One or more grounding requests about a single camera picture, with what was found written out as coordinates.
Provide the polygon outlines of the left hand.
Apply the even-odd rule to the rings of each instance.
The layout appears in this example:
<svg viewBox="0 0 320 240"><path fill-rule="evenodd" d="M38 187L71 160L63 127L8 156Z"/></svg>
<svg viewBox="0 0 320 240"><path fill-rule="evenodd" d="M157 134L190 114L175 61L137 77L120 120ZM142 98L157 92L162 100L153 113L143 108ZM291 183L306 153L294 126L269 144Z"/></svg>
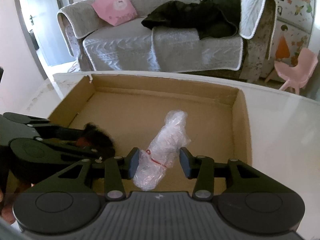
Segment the left hand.
<svg viewBox="0 0 320 240"><path fill-rule="evenodd" d="M9 224L12 225L16 218L14 217L12 206L15 199L18 197L19 194L24 192L25 190L31 188L33 184L23 184L19 183L18 187L13 193L6 193L4 194L1 191L1 217Z"/></svg>

